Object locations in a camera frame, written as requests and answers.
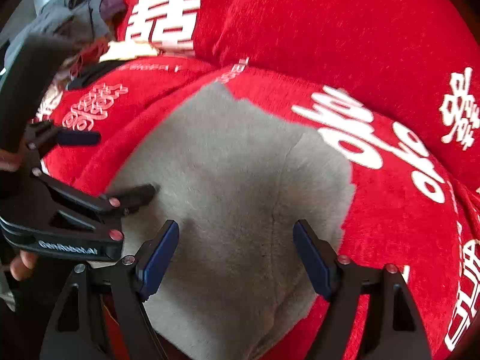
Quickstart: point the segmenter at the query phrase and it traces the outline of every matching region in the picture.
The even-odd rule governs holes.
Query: finger
[[[7,172],[16,172],[22,163],[22,157],[19,154],[12,154],[0,149],[0,170]]]
[[[34,253],[21,250],[20,258],[22,259],[23,265],[26,266],[28,269],[34,269],[37,265],[38,256]]]
[[[15,257],[10,263],[10,273],[17,281],[29,278],[33,271],[25,266],[20,256]]]

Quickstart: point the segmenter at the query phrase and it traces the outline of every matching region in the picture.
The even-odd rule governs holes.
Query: white printed pattern
[[[215,82],[220,81],[222,84],[226,84],[232,81],[236,76],[245,70],[245,68],[248,66],[249,60],[250,58],[241,59],[237,64],[233,65],[231,71],[228,73],[223,73],[220,77],[217,77]]]
[[[457,222],[458,234],[460,237],[462,226]],[[462,338],[463,333],[470,326],[471,320],[475,317],[480,306],[478,303],[479,294],[480,294],[480,259],[478,255],[478,247],[480,245],[480,240],[472,239],[468,241],[463,248],[460,243],[460,274],[464,278],[468,278],[472,286],[468,286],[471,290],[468,290],[468,293],[465,288],[460,288],[460,282],[458,283],[458,292],[457,292],[457,302],[455,304],[455,309],[453,312],[452,320],[450,325],[448,325],[448,334],[445,337],[445,345],[448,350],[452,351],[455,346],[458,344]]]
[[[125,39],[161,42],[165,47],[193,50],[196,12],[200,0],[138,0],[128,20]]]
[[[177,73],[182,69],[181,66],[170,66],[169,64],[124,64],[117,70],[119,71],[173,71]]]
[[[128,88],[122,84],[95,85],[77,104],[71,106],[70,112],[63,118],[62,125],[72,130],[91,131],[96,120],[105,120],[109,117],[107,109],[125,93],[128,93]]]
[[[434,165],[427,158],[427,149],[414,132],[394,122],[393,131],[401,142],[398,146],[390,146],[374,135],[374,129],[369,124],[374,120],[374,115],[362,103],[329,86],[323,86],[323,91],[326,94],[311,95],[316,102],[313,110],[294,105],[292,111],[328,126],[318,129],[325,142],[363,167],[382,168],[383,160],[376,148],[392,153],[417,169],[412,171],[411,178],[421,193],[434,202],[445,202],[445,195],[438,184],[444,184],[445,180],[435,171]],[[350,151],[341,142],[356,146],[361,152]]]
[[[457,216],[458,216],[457,200],[455,199],[455,193],[453,192],[452,183],[449,180],[447,180],[447,185],[448,185],[448,188],[450,190],[450,196],[452,198],[453,209],[455,211],[455,214],[457,214]]]
[[[409,278],[410,278],[410,266],[405,265],[403,267],[403,272],[402,272],[403,280],[405,280],[405,283],[409,283]]]
[[[467,67],[464,74],[452,73],[450,78],[452,94],[446,94],[443,97],[442,106],[439,108],[443,124],[453,125],[450,133],[442,137],[442,142],[452,142],[457,133],[457,142],[463,145],[463,150],[472,147],[473,130],[480,127],[480,109],[475,104],[473,95],[469,94],[472,71],[471,67]]]

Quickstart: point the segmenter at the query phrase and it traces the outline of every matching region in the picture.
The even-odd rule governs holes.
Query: red bedding
[[[318,129],[352,162],[357,190],[340,252],[360,264],[400,267],[432,352],[444,359],[480,303],[480,202],[474,194],[480,187],[474,171],[480,146],[472,130],[479,49],[450,3],[193,0],[180,15],[195,14],[190,33],[192,16],[175,21],[178,12],[166,8],[165,0],[155,0],[153,9],[161,8],[150,15],[155,26],[148,24],[143,32],[145,22],[134,23],[141,1],[147,0],[127,0],[119,37],[140,28],[140,36],[168,48],[188,50],[193,42],[198,59],[141,58],[85,90],[66,92],[52,115],[55,122],[92,128],[103,138],[95,148],[55,149],[46,158],[51,174],[102,193],[148,132],[203,85],[220,80],[235,98]],[[129,21],[135,30],[128,30]],[[155,32],[159,21],[162,31]],[[243,62],[218,69],[238,59]],[[453,76],[451,87],[452,73],[462,73],[464,81]],[[463,109],[445,126],[439,108],[444,95],[452,94]],[[443,143],[441,137],[454,126],[459,133]],[[473,141],[466,144],[470,133]],[[459,135],[463,138],[456,142]],[[346,359],[358,349],[365,301]],[[325,309],[318,299],[308,318],[263,359],[303,359]]]

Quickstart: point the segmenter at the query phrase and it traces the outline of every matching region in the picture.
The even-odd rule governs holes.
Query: grey fabric
[[[256,359],[313,304],[292,228],[307,219],[337,248],[354,187],[350,163],[313,129],[286,123],[213,83],[175,110],[124,164],[111,190],[147,182],[157,198],[123,222],[134,254],[165,220],[180,243],[153,327],[194,360]]]
[[[50,0],[37,18],[11,42],[5,54],[5,68],[14,60],[16,51],[30,33],[58,36],[74,43],[80,50],[110,29],[100,16],[102,0]]]

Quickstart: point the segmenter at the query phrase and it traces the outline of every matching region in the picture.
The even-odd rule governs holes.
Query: red pillow
[[[268,113],[317,128],[330,145],[351,160],[352,182],[357,190],[343,226],[345,238],[340,252],[368,266],[397,264],[420,310],[432,352],[443,347],[447,333],[455,336],[449,341],[450,348],[454,346],[461,335],[455,335],[458,327],[462,324],[462,333],[471,320],[461,320],[465,315],[461,310],[466,310],[470,318],[480,302],[478,292],[471,288],[473,263],[459,272],[465,242],[473,250],[472,261],[480,256],[475,241],[471,245],[472,238],[479,238],[480,234],[476,208],[466,190],[463,191],[466,198],[454,197],[450,180],[455,187],[464,187],[449,177],[412,131],[369,111],[341,91],[236,64],[159,96],[126,124],[113,117],[95,124],[95,129],[111,131],[110,138],[87,154],[76,148],[55,149],[48,157],[49,170],[53,176],[69,180],[81,190],[102,193],[145,135],[168,118],[175,107],[215,80],[225,83],[236,98],[248,98]],[[157,84],[151,90],[155,88],[162,92],[162,85]],[[142,102],[141,92],[137,95]],[[128,113],[127,104],[123,106],[118,101],[115,112]],[[72,161],[80,158],[81,174],[61,170],[59,155]],[[470,305],[460,302],[461,310],[455,308],[460,294],[459,280],[461,290],[471,299]],[[354,358],[358,349],[365,304],[362,299],[346,359]],[[300,321],[263,360],[303,360],[326,306],[318,298],[308,318]]]
[[[480,187],[480,52],[448,0],[233,0],[214,55],[348,88]]]
[[[117,27],[119,40],[141,39],[167,50],[195,50],[215,62],[213,46],[232,0],[126,0],[127,14]]]

